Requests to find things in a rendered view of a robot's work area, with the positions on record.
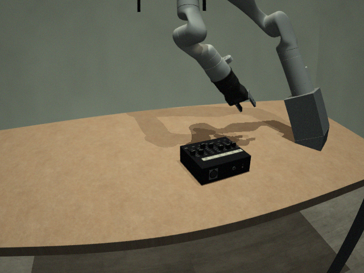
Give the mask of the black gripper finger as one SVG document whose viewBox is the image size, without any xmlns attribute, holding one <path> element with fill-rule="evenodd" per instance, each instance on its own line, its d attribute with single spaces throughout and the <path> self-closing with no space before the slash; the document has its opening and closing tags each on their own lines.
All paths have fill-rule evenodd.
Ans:
<svg viewBox="0 0 364 273">
<path fill-rule="evenodd" d="M 248 96 L 248 99 L 247 99 L 247 100 L 249 100 L 249 99 L 250 99 L 250 102 L 252 103 L 252 105 L 253 105 L 254 107 L 256 107 L 256 102 L 255 102 L 255 100 L 253 99 L 253 97 L 251 96 L 249 89 L 248 89 L 247 91 L 248 91 L 248 93 L 249 93 L 249 96 Z"/>
<path fill-rule="evenodd" d="M 242 106 L 238 103 L 238 104 L 236 104 L 235 105 L 237 108 L 238 108 L 238 110 L 240 111 L 240 112 L 242 112 Z"/>
</svg>

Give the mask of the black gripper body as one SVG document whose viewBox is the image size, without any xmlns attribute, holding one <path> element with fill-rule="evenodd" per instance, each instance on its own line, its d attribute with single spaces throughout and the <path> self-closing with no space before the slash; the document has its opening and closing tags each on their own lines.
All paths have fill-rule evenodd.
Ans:
<svg viewBox="0 0 364 273">
<path fill-rule="evenodd" d="M 249 93 L 246 88 L 239 83 L 238 78 L 228 66 L 233 61 L 231 55 L 221 57 L 221 61 L 213 68 L 207 69 L 205 73 L 217 89 L 223 93 L 229 106 L 233 106 L 248 99 Z"/>
</svg>

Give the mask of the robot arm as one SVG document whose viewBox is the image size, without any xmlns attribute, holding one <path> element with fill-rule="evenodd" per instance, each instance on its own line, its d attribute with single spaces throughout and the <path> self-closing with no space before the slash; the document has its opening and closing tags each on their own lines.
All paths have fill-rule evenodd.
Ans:
<svg viewBox="0 0 364 273">
<path fill-rule="evenodd" d="M 281 37 L 276 46 L 280 62 L 293 97 L 312 92 L 314 89 L 308 67 L 305 66 L 297 38 L 288 16 L 277 11 L 269 16 L 263 13 L 255 0 L 228 0 L 249 16 L 270 37 Z M 177 0 L 177 16 L 188 23 L 173 32 L 175 44 L 193 57 L 205 70 L 221 61 L 220 54 L 210 44 L 200 44 L 207 30 L 200 14 L 199 0 Z"/>
</svg>

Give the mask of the black lighting desk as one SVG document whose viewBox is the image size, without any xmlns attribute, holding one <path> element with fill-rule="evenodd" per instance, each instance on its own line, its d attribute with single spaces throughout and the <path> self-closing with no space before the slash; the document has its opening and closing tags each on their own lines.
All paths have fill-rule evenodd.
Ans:
<svg viewBox="0 0 364 273">
<path fill-rule="evenodd" d="M 180 161 L 204 185 L 248 172 L 251 155 L 222 137 L 180 146 Z"/>
</svg>

